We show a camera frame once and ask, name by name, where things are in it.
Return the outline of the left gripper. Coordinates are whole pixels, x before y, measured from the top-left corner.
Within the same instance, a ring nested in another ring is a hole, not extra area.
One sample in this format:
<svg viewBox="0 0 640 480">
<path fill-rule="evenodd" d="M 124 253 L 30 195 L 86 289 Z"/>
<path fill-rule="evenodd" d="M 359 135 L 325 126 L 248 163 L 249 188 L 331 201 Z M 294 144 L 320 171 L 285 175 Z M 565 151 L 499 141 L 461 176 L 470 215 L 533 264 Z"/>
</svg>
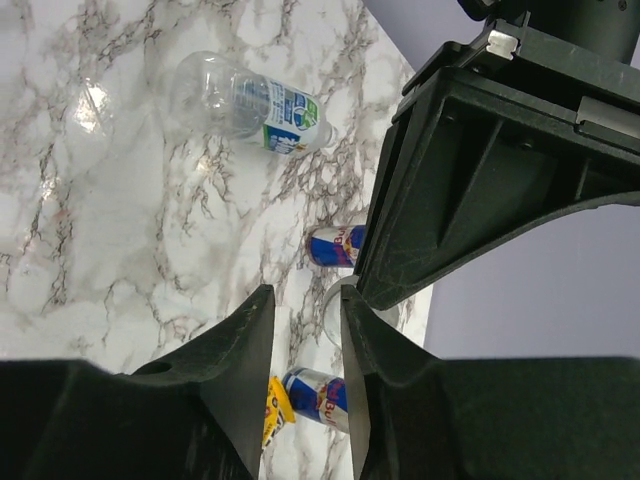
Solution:
<svg viewBox="0 0 640 480">
<path fill-rule="evenodd" d="M 639 202 L 638 2 L 460 6 L 483 30 L 411 78 L 384 140 L 356 268 L 376 309 L 547 222 Z"/>
</svg>

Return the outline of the small clear labelled bottle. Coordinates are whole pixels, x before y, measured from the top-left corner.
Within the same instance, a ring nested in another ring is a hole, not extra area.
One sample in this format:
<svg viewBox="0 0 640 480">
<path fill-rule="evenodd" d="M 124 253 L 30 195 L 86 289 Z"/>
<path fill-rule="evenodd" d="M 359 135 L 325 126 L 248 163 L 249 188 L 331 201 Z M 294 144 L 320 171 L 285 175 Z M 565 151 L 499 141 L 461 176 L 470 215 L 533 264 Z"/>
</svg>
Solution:
<svg viewBox="0 0 640 480">
<path fill-rule="evenodd" d="M 308 154 L 337 140 L 317 98 L 213 52 L 194 52 L 179 63 L 170 111 L 194 132 L 279 155 Z"/>
</svg>

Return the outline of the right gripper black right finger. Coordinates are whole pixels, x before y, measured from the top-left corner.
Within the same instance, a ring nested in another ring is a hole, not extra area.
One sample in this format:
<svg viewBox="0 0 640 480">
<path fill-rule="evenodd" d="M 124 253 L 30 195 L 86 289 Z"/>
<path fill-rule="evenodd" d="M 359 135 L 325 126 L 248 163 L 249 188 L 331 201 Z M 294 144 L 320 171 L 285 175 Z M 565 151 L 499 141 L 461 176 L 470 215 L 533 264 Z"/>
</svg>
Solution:
<svg viewBox="0 0 640 480">
<path fill-rule="evenodd" d="M 358 479 L 635 479 L 639 362 L 443 360 L 341 291 Z"/>
</svg>

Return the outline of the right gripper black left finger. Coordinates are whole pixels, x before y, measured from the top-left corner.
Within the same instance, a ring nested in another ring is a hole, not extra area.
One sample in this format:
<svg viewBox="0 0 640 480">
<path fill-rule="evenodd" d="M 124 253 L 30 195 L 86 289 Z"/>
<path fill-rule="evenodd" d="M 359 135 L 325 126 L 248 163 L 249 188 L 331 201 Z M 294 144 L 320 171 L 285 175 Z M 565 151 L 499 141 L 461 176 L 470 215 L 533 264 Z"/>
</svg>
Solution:
<svg viewBox="0 0 640 480">
<path fill-rule="evenodd" d="M 132 374 L 76 359 L 3 362 L 2 477 L 257 478 L 274 317 L 262 285 Z"/>
</svg>

